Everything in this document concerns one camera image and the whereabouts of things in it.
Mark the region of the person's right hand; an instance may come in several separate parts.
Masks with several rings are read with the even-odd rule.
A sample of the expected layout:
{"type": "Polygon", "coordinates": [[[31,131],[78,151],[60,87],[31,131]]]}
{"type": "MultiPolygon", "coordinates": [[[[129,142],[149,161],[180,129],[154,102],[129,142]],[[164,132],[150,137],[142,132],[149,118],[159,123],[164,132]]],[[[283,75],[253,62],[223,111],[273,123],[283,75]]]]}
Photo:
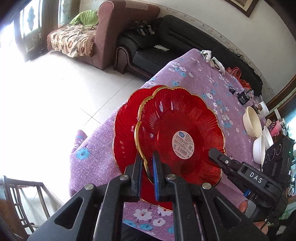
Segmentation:
{"type": "MultiPolygon", "coordinates": [[[[247,217],[250,217],[251,213],[255,211],[256,205],[250,201],[245,200],[239,204],[239,210],[243,212],[247,217]]],[[[265,235],[268,232],[268,226],[264,225],[264,221],[254,222],[253,223],[257,228],[259,228],[265,235]]]]}

